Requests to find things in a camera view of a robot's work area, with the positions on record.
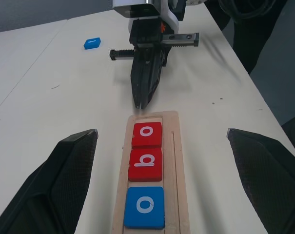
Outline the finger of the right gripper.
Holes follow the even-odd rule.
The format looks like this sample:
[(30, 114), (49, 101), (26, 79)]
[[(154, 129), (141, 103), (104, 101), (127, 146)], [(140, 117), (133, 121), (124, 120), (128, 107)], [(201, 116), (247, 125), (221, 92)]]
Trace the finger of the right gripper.
[(140, 109), (145, 109), (159, 85), (164, 52), (161, 48), (149, 48), (143, 52), (141, 58)]
[(137, 109), (141, 109), (141, 62), (140, 62), (140, 50), (135, 50), (134, 58), (131, 69), (131, 85), (134, 105)]

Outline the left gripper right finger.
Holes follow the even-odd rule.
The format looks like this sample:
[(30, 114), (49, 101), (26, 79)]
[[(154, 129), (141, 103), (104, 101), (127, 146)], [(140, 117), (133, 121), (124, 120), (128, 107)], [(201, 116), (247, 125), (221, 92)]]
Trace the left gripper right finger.
[(295, 234), (295, 157), (278, 140), (227, 132), (243, 189), (268, 234)]

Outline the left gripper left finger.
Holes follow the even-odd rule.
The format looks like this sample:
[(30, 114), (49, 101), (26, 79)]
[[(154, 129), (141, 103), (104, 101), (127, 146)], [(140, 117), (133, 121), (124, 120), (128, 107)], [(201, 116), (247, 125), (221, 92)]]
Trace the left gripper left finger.
[(0, 216), (0, 234), (74, 234), (88, 193), (96, 129), (61, 140)]

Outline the red letter tile o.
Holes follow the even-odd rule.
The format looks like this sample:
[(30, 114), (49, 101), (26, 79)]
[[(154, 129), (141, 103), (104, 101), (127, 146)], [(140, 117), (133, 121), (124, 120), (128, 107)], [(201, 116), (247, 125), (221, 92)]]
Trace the red letter tile o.
[(162, 147), (161, 122), (135, 123), (131, 142), (133, 149), (153, 149)]

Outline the red letter tile b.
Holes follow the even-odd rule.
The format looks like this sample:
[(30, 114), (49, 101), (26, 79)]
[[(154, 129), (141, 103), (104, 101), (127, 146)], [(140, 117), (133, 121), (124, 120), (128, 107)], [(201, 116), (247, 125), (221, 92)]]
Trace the red letter tile b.
[(133, 149), (130, 153), (128, 180), (130, 182), (159, 182), (163, 177), (160, 148)]

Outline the blue letter tile t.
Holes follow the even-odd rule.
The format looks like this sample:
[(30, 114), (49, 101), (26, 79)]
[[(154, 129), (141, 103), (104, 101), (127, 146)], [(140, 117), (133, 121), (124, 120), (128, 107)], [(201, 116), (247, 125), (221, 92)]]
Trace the blue letter tile t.
[(83, 47), (85, 50), (94, 49), (94, 48), (98, 48), (100, 46), (100, 43), (101, 43), (100, 38), (87, 39)]

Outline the wooden letter tray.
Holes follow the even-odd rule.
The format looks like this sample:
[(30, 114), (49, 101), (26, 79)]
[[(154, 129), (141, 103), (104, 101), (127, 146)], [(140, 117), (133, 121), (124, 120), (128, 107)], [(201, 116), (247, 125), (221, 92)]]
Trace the wooden letter tray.
[[(159, 182), (130, 182), (128, 168), (135, 123), (161, 122), (163, 177)], [(164, 189), (165, 226), (161, 230), (128, 229), (124, 227), (127, 190), (130, 187), (162, 187)], [(165, 111), (128, 118), (123, 144), (117, 195), (111, 234), (191, 234), (183, 153), (178, 113)]]

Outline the blue letter tile o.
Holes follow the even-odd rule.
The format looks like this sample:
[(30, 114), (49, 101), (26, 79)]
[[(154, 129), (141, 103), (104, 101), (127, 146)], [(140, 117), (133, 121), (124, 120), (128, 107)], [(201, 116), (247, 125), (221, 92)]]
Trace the blue letter tile o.
[(165, 226), (164, 189), (130, 187), (127, 190), (124, 227), (161, 230)]

